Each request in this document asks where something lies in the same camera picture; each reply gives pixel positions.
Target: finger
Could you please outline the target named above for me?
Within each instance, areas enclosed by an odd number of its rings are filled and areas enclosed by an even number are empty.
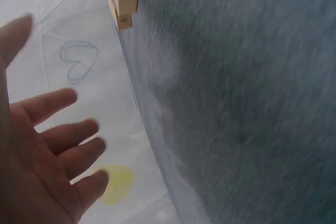
[[[0,57],[8,67],[27,42],[33,26],[33,17],[28,14],[0,28]]]
[[[79,145],[85,139],[96,134],[98,130],[98,123],[93,119],[87,119],[80,123],[57,126],[41,133],[41,135],[51,152],[58,155],[71,147]]]
[[[82,202],[83,211],[86,211],[103,195],[108,182],[108,174],[103,170],[99,170],[93,175],[83,178],[73,185],[76,188]]]
[[[56,112],[64,109],[77,101],[77,94],[73,89],[60,89],[45,93],[17,103],[24,108],[32,123],[37,125]]]
[[[58,155],[69,180],[85,172],[106,149],[105,142],[95,138],[85,144],[70,148]]]

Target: blue heart drawing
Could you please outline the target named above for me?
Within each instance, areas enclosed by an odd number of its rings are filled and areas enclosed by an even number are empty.
[[[91,49],[94,49],[96,51],[96,57],[95,57],[95,59],[94,59],[94,61],[92,62],[91,65],[88,66],[88,65],[84,64],[81,60],[71,60],[71,59],[68,58],[68,56],[67,56],[68,50],[71,49],[71,48],[78,48],[78,47],[91,48]],[[87,42],[87,41],[81,41],[81,40],[69,41],[61,47],[61,50],[59,52],[59,57],[65,63],[71,64],[71,67],[68,71],[68,81],[69,81],[70,84],[78,84],[82,80],[85,79],[85,77],[89,74],[93,65],[95,64],[95,61],[98,58],[98,54],[99,54],[98,48],[94,44],[92,44],[90,42]],[[81,66],[86,68],[86,71],[83,74],[81,74],[80,76],[77,76],[75,78],[71,77],[71,72],[73,71],[74,67],[76,67],[76,65],[78,65],[78,64],[80,64]]]

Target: white paper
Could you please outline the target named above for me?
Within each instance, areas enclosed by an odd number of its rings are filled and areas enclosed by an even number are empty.
[[[37,130],[95,118],[107,141],[106,153],[81,177],[110,169],[108,194],[81,223],[177,224],[134,103],[107,0],[0,0],[0,8],[0,25],[25,12],[35,15],[29,42],[7,70],[10,101],[72,87],[78,102]]]

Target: gray fabric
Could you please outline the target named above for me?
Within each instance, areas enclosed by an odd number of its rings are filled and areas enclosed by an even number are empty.
[[[139,0],[120,32],[183,223],[336,223],[336,0]]]

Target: hand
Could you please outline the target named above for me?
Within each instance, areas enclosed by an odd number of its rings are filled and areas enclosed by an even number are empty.
[[[104,152],[93,120],[37,133],[34,126],[75,103],[62,89],[8,104],[6,68],[26,43],[31,16],[0,29],[0,223],[78,223],[104,193],[108,175],[98,171],[71,185]]]

